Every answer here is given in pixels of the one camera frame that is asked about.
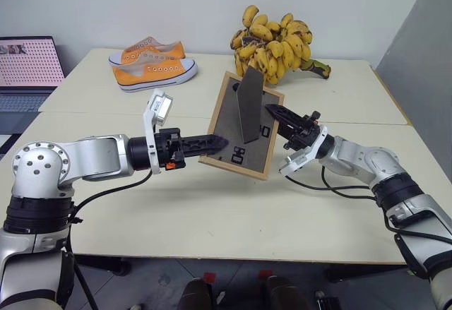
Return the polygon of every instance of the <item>yellow banana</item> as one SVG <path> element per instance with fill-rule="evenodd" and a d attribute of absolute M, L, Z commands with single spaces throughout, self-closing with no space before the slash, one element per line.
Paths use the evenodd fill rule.
<path fill-rule="evenodd" d="M 281 27 L 285 28 L 288 23 L 292 22 L 294 20 L 294 15 L 291 13 L 286 13 L 284 17 L 281 19 Z"/>
<path fill-rule="evenodd" d="M 267 50 L 270 50 L 275 58 L 281 57 L 283 55 L 284 49 L 281 43 L 277 40 L 272 40 L 266 45 Z"/>
<path fill-rule="evenodd" d="M 262 40 L 266 40 L 267 42 L 270 42 L 273 39 L 271 31 L 262 24 L 253 24 L 250 31 L 252 35 L 261 38 Z"/>
<path fill-rule="evenodd" d="M 282 53 L 282 61 L 284 62 L 284 66 L 286 68 L 292 68 L 292 64 L 294 62 L 294 51 L 285 40 L 281 42 L 281 45 L 284 48 L 284 52 Z"/>
<path fill-rule="evenodd" d="M 248 69 L 248 61 L 240 61 L 242 63 L 243 68 L 243 74 L 245 74 L 246 70 Z"/>
<path fill-rule="evenodd" d="M 307 33 L 309 32 L 309 28 L 306 24 L 300 23 L 299 21 L 293 21 L 286 26 L 287 34 L 291 35 L 295 32 Z"/>
<path fill-rule="evenodd" d="M 251 56 L 251 58 L 248 61 L 248 66 L 251 66 L 253 68 L 255 68 L 256 70 L 259 70 L 258 64 L 257 64 L 257 60 L 255 56 Z"/>
<path fill-rule="evenodd" d="M 261 25 L 263 25 L 263 26 L 266 26 L 267 22 L 268 22 L 268 17 L 267 17 L 266 14 L 263 14 L 263 15 L 257 16 L 257 17 L 253 20 L 253 22 L 251 23 L 251 25 L 253 25 L 253 24 L 261 24 Z"/>
<path fill-rule="evenodd" d="M 281 30 L 281 26 L 277 22 L 268 22 L 268 23 L 266 23 L 266 27 L 271 32 L 280 32 L 280 30 Z"/>
<path fill-rule="evenodd" d="M 231 49 L 235 50 L 241 47 L 243 36 L 246 36 L 246 30 L 239 30 L 232 36 Z"/>
<path fill-rule="evenodd" d="M 243 67 L 237 52 L 235 52 L 235 71 L 237 72 L 237 75 L 243 77 L 244 75 Z"/>
<path fill-rule="evenodd" d="M 241 59 L 248 59 L 249 57 L 251 57 L 253 55 L 253 53 L 256 51 L 257 49 L 257 42 L 253 41 L 251 43 L 249 43 L 247 46 L 242 47 L 239 51 L 239 57 Z"/>
<path fill-rule="evenodd" d="M 275 57 L 273 57 L 271 51 L 267 51 L 267 60 L 268 60 L 268 72 L 269 76 L 274 76 L 276 74 L 276 70 L 278 69 L 278 61 Z"/>
<path fill-rule="evenodd" d="M 285 68 L 282 57 L 279 57 L 278 59 L 276 59 L 276 61 L 278 62 L 278 69 L 276 70 L 276 77 L 278 79 L 280 79 L 280 78 L 284 77 L 286 68 Z"/>
<path fill-rule="evenodd" d="M 294 22 L 300 23 L 300 24 L 302 24 L 302 25 L 308 27 L 308 25 L 307 25 L 303 20 L 295 19 Z"/>
<path fill-rule="evenodd" d="M 311 44 L 312 43 L 312 32 L 308 31 L 306 33 L 302 33 L 302 40 L 306 44 Z"/>
<path fill-rule="evenodd" d="M 278 84 L 278 79 L 276 78 L 276 76 L 266 76 L 266 80 L 273 85 L 277 85 Z"/>
<path fill-rule="evenodd" d="M 284 39 L 289 45 L 293 48 L 294 54 L 302 58 L 302 43 L 303 41 L 297 36 L 297 35 L 287 35 L 287 37 Z"/>
<path fill-rule="evenodd" d="M 302 59 L 299 57 L 294 57 L 294 63 L 292 64 L 292 70 L 296 71 L 300 65 L 302 65 Z"/>
<path fill-rule="evenodd" d="M 254 16 L 259 12 L 259 9 L 255 5 L 250 5 L 243 12 L 242 23 L 245 28 L 249 28 L 253 22 Z"/>
<path fill-rule="evenodd" d="M 311 58 L 311 48 L 308 44 L 302 42 L 302 59 L 308 61 Z"/>
<path fill-rule="evenodd" d="M 259 65 L 260 70 L 263 73 L 267 73 L 268 72 L 268 60 L 267 60 L 267 55 L 266 55 L 265 49 L 263 47 L 258 47 L 254 57 L 257 60 L 257 64 Z"/>

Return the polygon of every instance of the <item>laptop screen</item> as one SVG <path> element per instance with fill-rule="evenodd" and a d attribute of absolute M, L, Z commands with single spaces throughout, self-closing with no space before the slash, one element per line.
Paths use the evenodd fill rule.
<path fill-rule="evenodd" d="M 0 90 L 55 88 L 63 79 L 52 37 L 0 37 Z"/>

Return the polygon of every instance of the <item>laptop keyboard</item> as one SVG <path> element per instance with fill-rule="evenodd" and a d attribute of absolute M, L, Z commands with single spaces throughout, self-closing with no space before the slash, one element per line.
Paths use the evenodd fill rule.
<path fill-rule="evenodd" d="M 37 112 L 47 96 L 0 95 L 0 112 Z"/>

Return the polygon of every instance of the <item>black cable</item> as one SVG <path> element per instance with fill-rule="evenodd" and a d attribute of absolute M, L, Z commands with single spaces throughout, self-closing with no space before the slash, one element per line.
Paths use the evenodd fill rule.
<path fill-rule="evenodd" d="M 322 165 L 322 182 L 325 184 L 325 186 L 327 186 L 328 188 L 331 188 L 331 185 L 330 184 L 328 184 L 328 182 L 326 181 L 326 178 L 325 178 L 325 167 Z M 369 187 L 368 186 L 365 186 L 365 185 L 356 185 L 356 186 L 360 186 L 360 188 L 361 189 L 367 189 L 367 190 L 369 190 Z M 342 196 L 342 197 L 346 197 L 346 198 L 354 198 L 354 199 L 370 199 L 370 200 L 372 200 L 372 201 L 376 201 L 376 198 L 375 197 L 373 197 L 373 196 L 365 196 L 365 195 L 363 195 L 363 196 L 353 196 L 353 195 L 347 195 L 346 193 L 341 193 L 341 192 L 339 192 L 339 191 L 337 191 L 337 189 L 331 189 L 331 191 L 332 192 L 334 192 L 335 194 L 337 194 L 337 195 L 339 195 L 339 196 Z"/>
<path fill-rule="evenodd" d="M 130 188 L 134 188 L 135 186 L 141 185 L 142 183 L 147 181 L 152 175 L 153 175 L 153 171 L 150 170 L 149 173 L 146 175 L 146 177 L 144 177 L 140 181 L 136 181 L 135 183 L 132 183 L 132 184 L 129 184 L 129 185 L 118 186 L 117 188 L 113 188 L 113 189 L 110 189 L 110 190 L 105 190 L 105 191 L 99 192 L 99 193 L 97 193 L 95 195 L 92 195 L 91 197 L 88 197 L 87 199 L 85 199 L 84 201 L 82 201 L 80 204 L 78 204 L 75 207 L 74 211 L 71 213 L 71 217 L 69 218 L 69 222 L 72 222 L 75 219 L 78 211 L 80 211 L 80 209 L 83 208 L 89 202 L 92 202 L 95 199 L 98 199 L 99 197 L 108 195 L 110 193 L 114 193 L 114 192 L 130 189 Z"/>
<path fill-rule="evenodd" d="M 145 181 L 147 181 L 152 176 L 152 174 L 153 174 L 153 172 L 152 172 L 152 170 L 150 170 L 149 173 L 146 175 L 146 177 L 144 177 L 140 181 L 137 181 L 137 182 L 129 184 L 129 185 L 119 186 L 117 188 L 105 190 L 105 191 L 99 192 L 99 193 L 97 193 L 95 195 L 92 195 L 91 197 L 88 197 L 87 199 L 82 201 L 80 204 L 78 204 L 74 208 L 74 211 L 71 213 L 71 216 L 69 218 L 69 224 L 71 224 L 76 219 L 76 215 L 77 215 L 78 211 L 80 211 L 80 209 L 83 208 L 85 205 L 87 205 L 89 202 L 92 202 L 92 201 L 94 201 L 95 199 L 97 199 L 99 197 L 108 195 L 109 193 L 114 193 L 114 192 L 130 189 L 130 188 L 133 188 L 135 186 L 138 186 L 138 185 L 144 183 Z M 72 245 L 71 245 L 71 229 L 69 229 L 69 233 L 68 233 L 68 237 L 67 237 L 67 240 L 66 240 L 66 246 L 65 247 L 66 247 L 66 250 L 68 252 L 73 254 L 73 252 L 72 252 Z M 80 285 L 81 285 L 83 291 L 85 292 L 86 298 L 88 299 L 88 303 L 90 304 L 91 309 L 92 310 L 99 310 L 99 308 L 97 307 L 96 301 L 94 299 L 94 296 L 91 293 L 91 290 L 88 287 L 88 284 L 87 284 L 85 278 L 83 277 L 83 274 L 82 274 L 82 272 L 80 270 L 80 267 L 77 264 L 77 260 L 75 259 L 75 255 L 74 255 L 73 268 L 74 268 L 74 271 L 75 271 L 75 273 L 77 275 L 78 280 L 80 281 Z"/>
<path fill-rule="evenodd" d="M 383 217 L 384 217 L 384 225 L 386 226 L 386 229 L 388 229 L 391 232 L 394 232 L 396 234 L 404 234 L 404 235 L 407 235 L 407 236 L 414 236 L 414 237 L 434 239 L 435 241 L 440 241 L 440 242 L 444 242 L 444 243 L 452 245 L 452 239 L 450 239 L 450 238 L 437 236 L 435 234 L 425 234 L 424 232 L 415 232 L 415 231 L 396 229 L 394 227 L 391 227 L 389 225 L 388 216 L 386 216 L 386 213 L 384 211 L 383 211 Z"/>
<path fill-rule="evenodd" d="M 308 185 L 305 183 L 302 183 L 300 181 L 296 181 L 295 179 L 289 177 L 289 176 L 285 176 L 285 178 L 289 179 L 292 183 L 298 184 L 300 186 L 303 186 L 304 188 L 308 188 L 311 190 L 319 190 L 319 191 L 331 191 L 331 190 L 349 190 L 349 189 L 368 189 L 368 187 L 366 186 L 365 188 L 363 188 L 363 186 L 360 185 L 349 185 L 349 186 L 332 186 L 332 187 L 327 187 L 327 188 L 323 188 L 323 187 L 319 187 L 319 186 L 312 186 L 312 185 Z"/>

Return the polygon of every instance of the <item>red object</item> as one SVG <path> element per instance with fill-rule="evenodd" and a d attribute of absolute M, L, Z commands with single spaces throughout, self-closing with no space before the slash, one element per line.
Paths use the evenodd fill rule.
<path fill-rule="evenodd" d="M 258 278 L 259 278 L 259 280 L 266 280 L 270 276 L 273 276 L 272 270 L 261 270 L 261 271 L 259 271 Z"/>
<path fill-rule="evenodd" d="M 204 273 L 204 282 L 208 283 L 208 284 L 213 284 L 215 283 L 215 279 L 217 277 L 216 273 Z"/>

